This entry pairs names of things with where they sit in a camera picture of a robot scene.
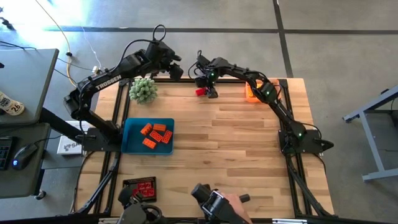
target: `green spiky ball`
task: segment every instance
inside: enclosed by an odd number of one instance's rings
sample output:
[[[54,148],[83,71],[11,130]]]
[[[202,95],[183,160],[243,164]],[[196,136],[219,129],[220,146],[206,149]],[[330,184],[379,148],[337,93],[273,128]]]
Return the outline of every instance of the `green spiky ball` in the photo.
[[[155,81],[150,78],[137,78],[132,83],[129,91],[130,99],[136,100],[138,104],[152,102],[157,96]]]

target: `computer mouse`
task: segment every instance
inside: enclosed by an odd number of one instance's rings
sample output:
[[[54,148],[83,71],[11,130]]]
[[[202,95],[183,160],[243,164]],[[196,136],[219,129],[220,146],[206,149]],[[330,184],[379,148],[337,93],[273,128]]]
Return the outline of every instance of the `computer mouse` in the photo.
[[[12,160],[12,168],[15,170],[22,170],[25,168],[35,151],[37,150],[36,144],[27,144],[18,150],[17,154],[15,154],[14,159]]]

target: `blue tray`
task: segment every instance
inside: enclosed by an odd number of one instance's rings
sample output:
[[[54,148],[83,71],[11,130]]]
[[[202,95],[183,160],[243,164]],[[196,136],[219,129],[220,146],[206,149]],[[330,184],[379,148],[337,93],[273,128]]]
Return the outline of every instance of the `blue tray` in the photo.
[[[141,134],[141,129],[150,123],[154,124],[165,124],[166,130],[173,132],[173,136],[169,143],[157,142],[152,137],[144,136]],[[145,138],[156,142],[155,149],[151,149],[145,146],[142,142]],[[173,153],[174,144],[174,119],[172,118],[128,118],[124,125],[123,142],[122,142],[122,153],[126,154],[138,154],[138,155],[171,155]]]

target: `wooden tabletop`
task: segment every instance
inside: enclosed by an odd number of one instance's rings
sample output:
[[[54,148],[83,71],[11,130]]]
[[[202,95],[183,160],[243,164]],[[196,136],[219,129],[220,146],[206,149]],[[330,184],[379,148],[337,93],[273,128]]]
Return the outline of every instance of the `wooden tabletop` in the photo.
[[[288,84],[295,119],[312,124],[304,80],[290,78]],[[156,176],[155,205],[166,217],[203,216],[190,195],[197,183],[210,184],[226,193],[249,194],[251,200],[244,206],[251,218],[294,217],[286,163],[277,140],[279,120],[267,105],[246,102],[241,83],[217,84],[217,99],[197,97],[194,83],[157,86],[159,97],[149,105],[131,102],[128,117],[173,118],[174,153],[122,155],[112,216],[119,216],[123,210],[117,198],[124,179]],[[112,118],[117,90],[118,85],[113,85],[99,94],[95,112],[105,120]],[[87,160],[78,186],[77,208],[83,206],[97,187],[103,157],[103,152],[96,152]],[[333,213],[322,163],[311,154],[302,157],[308,188]],[[304,211],[301,191],[297,192]],[[104,191],[101,211],[107,196],[108,188]]]

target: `concrete floor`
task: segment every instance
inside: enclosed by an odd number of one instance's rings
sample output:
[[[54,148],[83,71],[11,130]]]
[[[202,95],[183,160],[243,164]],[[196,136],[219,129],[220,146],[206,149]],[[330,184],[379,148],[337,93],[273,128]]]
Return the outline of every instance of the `concrete floor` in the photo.
[[[24,7],[1,2],[3,14],[17,31],[0,29],[0,40],[58,48],[66,59],[67,46],[60,32],[40,28],[52,21],[35,4]],[[277,29],[272,0],[161,0],[139,1],[40,1],[62,26],[173,28]],[[373,0],[279,0],[285,29],[397,30],[398,1]],[[82,32],[67,32],[77,65],[91,68],[96,60]],[[150,38],[150,33],[88,32],[87,39],[101,63],[112,67],[131,40]],[[294,77],[304,78],[315,124],[335,147],[325,153],[328,183],[335,213],[345,218],[397,222],[398,177],[363,183],[361,175],[376,171],[360,121],[345,124],[341,117],[386,88],[398,84],[398,36],[287,34],[287,48]],[[222,56],[242,67],[260,70],[269,77],[286,77],[278,34],[168,33],[166,43],[182,56],[182,68],[194,62],[202,49],[209,58]],[[137,44],[133,50],[144,45]],[[57,62],[65,71],[65,64]],[[71,69],[81,80],[88,74]],[[70,119],[62,98],[73,87],[54,73],[45,107]],[[398,167],[398,162],[389,164]],[[32,197],[0,200],[2,220],[67,214],[78,169],[47,170],[42,201]]]

